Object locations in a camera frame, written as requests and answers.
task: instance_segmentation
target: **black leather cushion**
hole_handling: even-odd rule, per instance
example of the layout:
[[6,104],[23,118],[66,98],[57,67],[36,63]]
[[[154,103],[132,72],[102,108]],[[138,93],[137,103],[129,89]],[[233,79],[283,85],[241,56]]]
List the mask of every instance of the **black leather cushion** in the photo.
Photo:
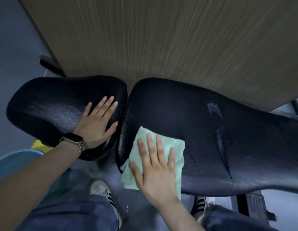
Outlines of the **black leather cushion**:
[[230,196],[267,188],[298,193],[297,120],[208,89],[147,78],[134,86],[128,100],[119,167],[140,126],[185,141],[182,193]]
[[[76,127],[86,105],[93,108],[104,97],[114,96],[118,106],[107,128],[120,119],[127,100],[124,81],[112,76],[90,77],[39,77],[25,83],[10,100],[6,115],[19,129],[55,147],[64,133]],[[113,145],[112,136],[101,146],[88,149],[80,159],[102,157]]]

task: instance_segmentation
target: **wooden wall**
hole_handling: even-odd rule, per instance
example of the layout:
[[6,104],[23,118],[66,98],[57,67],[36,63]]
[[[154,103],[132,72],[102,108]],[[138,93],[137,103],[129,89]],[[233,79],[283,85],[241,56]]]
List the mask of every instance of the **wooden wall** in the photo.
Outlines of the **wooden wall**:
[[67,76],[145,77],[269,111],[298,97],[298,0],[20,0]]

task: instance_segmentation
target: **floor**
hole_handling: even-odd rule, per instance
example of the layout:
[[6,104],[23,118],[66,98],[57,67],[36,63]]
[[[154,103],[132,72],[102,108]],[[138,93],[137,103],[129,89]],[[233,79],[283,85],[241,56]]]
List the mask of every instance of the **floor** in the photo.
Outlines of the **floor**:
[[[34,141],[33,137],[6,119],[5,109],[12,95],[25,82],[35,77],[52,76],[39,65],[41,54],[50,56],[18,1],[0,0],[0,157],[29,148]],[[123,188],[113,149],[107,158],[98,162],[77,160],[62,178],[62,192],[68,189],[89,189],[94,178],[107,181],[124,220],[122,230],[168,230],[157,210],[140,192]],[[298,230],[298,195],[274,190],[263,191],[263,194],[267,208],[279,218],[278,222],[271,225],[280,231]],[[182,202],[188,210],[193,200],[193,196],[182,195]],[[232,208],[230,197],[216,198],[216,201]]]

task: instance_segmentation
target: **shoe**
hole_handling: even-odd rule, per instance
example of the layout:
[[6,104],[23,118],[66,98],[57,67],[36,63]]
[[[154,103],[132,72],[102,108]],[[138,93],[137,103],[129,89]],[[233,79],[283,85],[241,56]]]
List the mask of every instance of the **shoe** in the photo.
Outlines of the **shoe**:
[[97,180],[97,181],[93,182],[91,185],[91,188],[90,188],[90,194],[106,197],[106,199],[109,201],[110,205],[112,206],[112,208],[115,211],[116,217],[119,222],[119,228],[118,228],[118,230],[119,230],[121,227],[121,224],[122,224],[122,220],[118,213],[118,210],[116,209],[116,207],[113,204],[112,197],[111,197],[111,191],[110,191],[109,186],[106,184],[106,182],[104,182],[103,180]]
[[195,203],[191,214],[195,220],[201,224],[202,218],[205,216],[206,209],[214,204],[214,197],[195,196]]

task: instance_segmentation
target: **shoelace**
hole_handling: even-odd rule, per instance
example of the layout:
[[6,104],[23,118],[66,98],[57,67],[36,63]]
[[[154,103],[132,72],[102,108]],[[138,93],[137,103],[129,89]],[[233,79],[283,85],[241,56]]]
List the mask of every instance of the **shoelace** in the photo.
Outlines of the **shoelace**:
[[100,185],[98,189],[96,189],[96,190],[93,191],[93,194],[108,197],[109,194],[110,194],[110,192],[108,191],[107,188],[105,188],[104,186]]

